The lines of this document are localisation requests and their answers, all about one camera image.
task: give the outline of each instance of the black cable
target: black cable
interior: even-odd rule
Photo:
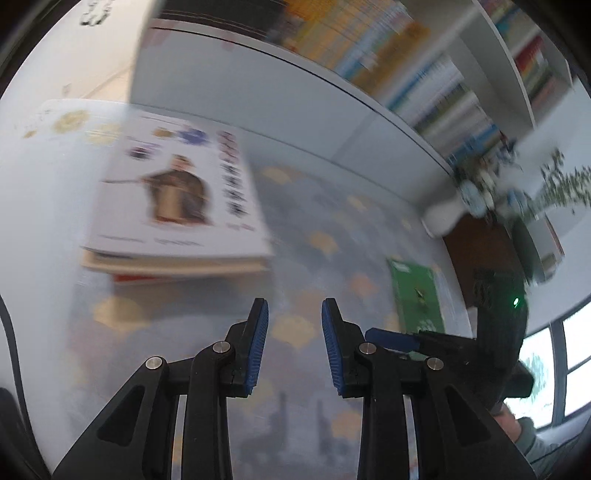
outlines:
[[[24,425],[25,433],[27,434],[28,440],[31,444],[31,451],[36,457],[35,460],[40,465],[40,468],[43,469],[43,471],[40,473],[43,474],[44,477],[49,478],[51,475],[47,469],[47,465],[45,465],[43,456],[39,451],[39,447],[35,441],[35,436],[33,435],[33,428],[31,427],[27,403],[25,402],[25,392],[22,388],[21,368],[18,362],[17,339],[14,336],[12,319],[10,318],[10,313],[8,313],[8,309],[4,303],[2,295],[0,295],[0,320],[2,320],[6,341],[8,343],[8,353],[10,354],[10,363],[12,365],[12,377],[14,378],[14,385],[17,389],[18,406],[21,409],[22,423]]]

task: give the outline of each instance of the printed figure on book cover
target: printed figure on book cover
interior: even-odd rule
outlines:
[[[187,157],[173,155],[169,170],[142,177],[141,181],[149,188],[152,218],[156,222],[209,223],[205,215],[206,184],[188,171],[193,166]]]

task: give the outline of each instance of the person's hand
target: person's hand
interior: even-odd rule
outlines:
[[[493,416],[493,418],[511,439],[511,441],[515,443],[521,435],[521,425],[515,419],[515,416],[511,413],[509,407],[503,403],[503,406],[501,407],[501,413]]]

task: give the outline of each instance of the white cabinet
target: white cabinet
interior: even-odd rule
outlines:
[[[332,158],[372,113],[267,53],[197,33],[166,33],[139,52],[132,103],[235,125],[323,158]]]
[[[334,161],[415,205],[451,182],[433,156],[378,114]]]

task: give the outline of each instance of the person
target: person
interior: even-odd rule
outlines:
[[[193,164],[187,157],[173,155],[170,170],[142,178],[148,185],[152,200],[152,216],[156,222],[196,225],[207,223],[205,183],[188,172]]]
[[[573,439],[562,445],[543,441],[536,435],[533,420],[529,417],[516,419],[505,403],[493,418],[525,456],[538,478],[545,478],[550,474],[558,459],[572,447],[575,441]]]

